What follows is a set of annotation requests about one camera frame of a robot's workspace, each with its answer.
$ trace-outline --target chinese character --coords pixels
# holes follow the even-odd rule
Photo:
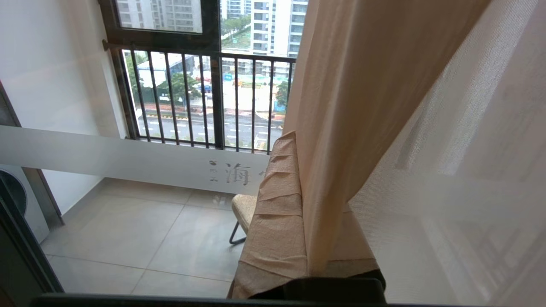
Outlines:
[[[237,163],[233,168],[231,168],[231,164],[226,163],[229,167],[229,170],[225,170],[226,173],[228,173],[227,177],[227,183],[230,182],[243,182],[242,185],[246,186],[248,184],[248,169],[250,167],[248,166],[242,166],[241,164]]]

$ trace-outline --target road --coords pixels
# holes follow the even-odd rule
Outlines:
[[[255,116],[254,124],[254,148],[267,149],[268,139],[268,121]],[[179,138],[189,140],[189,125],[188,120],[177,120]],[[140,135],[145,136],[146,131],[144,128],[144,120],[142,117],[138,118],[138,124],[140,128]],[[166,138],[175,139],[174,123],[172,119],[162,118],[163,133]],[[280,125],[282,122],[271,122],[271,144],[275,142],[282,134],[282,128]],[[228,146],[235,146],[235,115],[224,114],[224,134],[225,144]],[[159,121],[157,117],[148,117],[148,127],[150,129],[150,135],[154,137],[160,137],[159,133]],[[195,141],[205,141],[205,125],[203,116],[200,114],[192,114],[192,130],[193,139]],[[212,114],[207,114],[207,130],[209,134],[209,142],[214,143],[214,124]],[[239,146],[251,147],[252,142],[252,117],[249,115],[239,115]]]

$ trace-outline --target black frame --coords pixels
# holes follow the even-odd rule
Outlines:
[[[99,0],[108,42],[158,48],[220,51],[218,1],[201,0],[203,33],[123,28],[115,0]]]
[[[117,76],[117,82],[121,94],[121,102],[126,118],[127,129],[129,138],[141,139],[146,138],[150,141],[160,141],[161,143],[181,143],[188,144],[190,146],[202,146],[209,148],[210,145],[214,145],[215,149],[234,149],[235,151],[248,151],[251,153],[269,154],[272,148],[271,144],[271,112],[272,112],[272,88],[275,62],[284,62],[289,64],[288,73],[288,95],[290,87],[292,85],[292,68],[296,62],[295,58],[290,57],[275,57],[275,56],[260,56],[260,55],[245,55],[245,54],[231,54],[221,52],[221,40],[220,40],[220,14],[219,14],[219,0],[201,0],[201,20],[203,33],[188,33],[177,31],[158,31],[152,29],[136,29],[136,28],[123,28],[120,25],[119,16],[117,13],[116,0],[99,0],[101,11],[103,14],[106,35],[108,41],[103,40],[104,50],[110,50],[112,60],[114,62],[114,69]],[[154,103],[156,105],[156,111],[159,122],[159,130],[161,137],[150,136],[148,119],[146,118],[146,111],[144,102],[142,99],[142,91],[140,83],[137,82],[138,98],[140,101],[141,109],[143,110],[144,127],[146,128],[146,135],[140,135],[140,131],[137,124],[137,117],[133,109],[133,101],[131,99],[131,87],[129,77],[125,71],[124,54],[123,50],[129,50],[133,59],[133,67],[127,69],[133,69],[135,76],[138,78],[138,69],[135,64],[134,52],[135,50],[143,51],[147,54],[148,62],[150,64],[150,70],[153,71],[153,64],[151,59],[151,52],[161,52],[165,54],[165,60],[167,63],[167,79],[169,80],[169,93],[171,97],[171,109],[173,111],[173,123],[175,124],[175,139],[166,138],[163,132],[163,125],[161,125],[161,110],[159,107],[159,98],[157,95],[157,88],[155,86],[154,74],[152,73],[153,96]],[[203,56],[210,57],[210,72],[211,72],[211,87],[212,87],[212,118],[214,122],[214,144],[209,143],[209,131],[207,129],[207,114],[205,105],[205,90],[203,84],[203,78],[201,78],[201,92],[203,93],[203,119],[205,127],[205,142],[195,141],[192,133],[192,120],[191,120],[191,107],[189,104],[188,88],[186,85],[186,112],[188,114],[188,126],[190,132],[190,140],[181,140],[178,136],[178,129],[176,125],[176,116],[174,110],[174,102],[172,95],[171,85],[171,72],[168,67],[167,53],[181,54],[183,61],[183,76],[185,81],[187,80],[187,68],[185,55],[194,55],[199,59],[200,73],[203,75]],[[238,86],[235,87],[235,125],[236,125],[236,142],[235,146],[225,145],[225,131],[224,131],[224,107],[223,107],[223,89],[222,89],[222,59],[232,58],[235,61],[235,80],[238,80],[238,62],[239,60],[252,61],[252,138],[251,148],[239,147],[239,99],[238,99]],[[266,61],[271,64],[270,72],[270,94],[269,94],[269,120],[268,120],[268,140],[266,149],[255,149],[254,141],[254,117],[255,115],[255,90],[256,90],[256,61]]]

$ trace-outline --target chair leg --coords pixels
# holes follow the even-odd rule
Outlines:
[[[243,243],[243,242],[246,240],[246,237],[241,238],[241,239],[239,239],[239,240],[235,240],[235,241],[233,240],[233,237],[235,236],[235,232],[237,232],[237,228],[238,228],[238,227],[239,227],[239,222],[237,222],[237,223],[235,224],[235,228],[233,228],[232,235],[231,235],[231,237],[229,237],[229,242],[230,242],[231,244],[233,244],[233,245],[237,245],[237,244]]]

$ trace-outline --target apartment building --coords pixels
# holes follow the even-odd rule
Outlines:
[[[118,0],[122,27],[202,33],[200,0]]]
[[[297,57],[307,0],[252,0],[251,50]]]
[[[222,19],[239,18],[252,12],[252,0],[221,0]]]

